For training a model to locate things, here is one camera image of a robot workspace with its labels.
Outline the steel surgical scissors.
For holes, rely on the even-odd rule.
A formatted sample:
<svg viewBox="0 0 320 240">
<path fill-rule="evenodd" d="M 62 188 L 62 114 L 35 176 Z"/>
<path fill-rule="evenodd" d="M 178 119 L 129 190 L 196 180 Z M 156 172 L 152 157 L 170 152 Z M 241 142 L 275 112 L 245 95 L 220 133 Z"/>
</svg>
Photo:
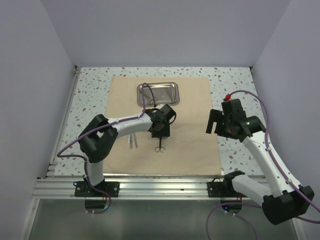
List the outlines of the steel surgical scissors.
<svg viewBox="0 0 320 240">
<path fill-rule="evenodd" d="M 156 146 L 156 147 L 154 148 L 154 151 L 155 151 L 156 153 L 164 153 L 164 152 L 166 151 L 166 148 L 162 146 L 162 142 L 163 142 L 163 138 L 160 137 L 160 138 L 159 138 L 158 146 Z"/>
</svg>

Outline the beige surgical cloth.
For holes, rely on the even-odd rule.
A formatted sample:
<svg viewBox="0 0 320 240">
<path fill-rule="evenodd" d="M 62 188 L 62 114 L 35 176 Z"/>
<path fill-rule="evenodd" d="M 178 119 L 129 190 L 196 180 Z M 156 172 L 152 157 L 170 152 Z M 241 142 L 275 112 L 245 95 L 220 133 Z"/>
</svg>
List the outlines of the beige surgical cloth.
<svg viewBox="0 0 320 240">
<path fill-rule="evenodd" d="M 109 89 L 105 116 L 127 117 L 139 113 L 137 87 L 142 83 L 174 82 L 179 103 L 170 126 L 170 137 L 162 141 L 165 152 L 155 152 L 159 141 L 150 132 L 136 133 L 138 147 L 130 147 L 128 137 L 116 140 L 103 161 L 105 174 L 143 175 L 219 175 L 220 152 L 216 134 L 207 134 L 213 108 L 206 77 L 121 77 L 115 76 Z"/>
</svg>

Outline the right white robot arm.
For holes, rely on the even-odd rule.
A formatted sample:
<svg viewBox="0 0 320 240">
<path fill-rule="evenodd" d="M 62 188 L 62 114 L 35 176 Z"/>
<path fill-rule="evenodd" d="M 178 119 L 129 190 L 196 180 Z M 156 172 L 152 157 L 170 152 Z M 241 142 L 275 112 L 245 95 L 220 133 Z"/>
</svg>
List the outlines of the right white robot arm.
<svg viewBox="0 0 320 240">
<path fill-rule="evenodd" d="M 211 197 L 213 191 L 228 197 L 242 194 L 258 204 L 273 225 L 305 214 L 315 193 L 310 186 L 302 186 L 280 156 L 271 152 L 272 144 L 265 140 L 267 129 L 261 120 L 247 116 L 239 99 L 221 105 L 222 110 L 210 110 L 206 133 L 240 141 L 258 163 L 268 185 L 237 170 L 226 174 L 223 181 L 208 182 L 208 195 Z"/>
</svg>

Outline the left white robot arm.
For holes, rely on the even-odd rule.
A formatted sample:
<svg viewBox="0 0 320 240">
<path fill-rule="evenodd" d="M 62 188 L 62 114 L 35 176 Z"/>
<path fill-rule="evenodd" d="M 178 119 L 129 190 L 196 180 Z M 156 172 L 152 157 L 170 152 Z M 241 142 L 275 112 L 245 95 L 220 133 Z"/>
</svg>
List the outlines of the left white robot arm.
<svg viewBox="0 0 320 240">
<path fill-rule="evenodd" d="M 92 196 L 103 193 L 103 160 L 109 155 L 117 139 L 139 132 L 150 132 L 152 138 L 163 139 L 170 136 L 170 125 L 177 113 L 168 104 L 120 118 L 106 118 L 96 115 L 79 135 L 80 150 L 87 156 L 85 178 L 89 181 L 86 190 Z"/>
</svg>

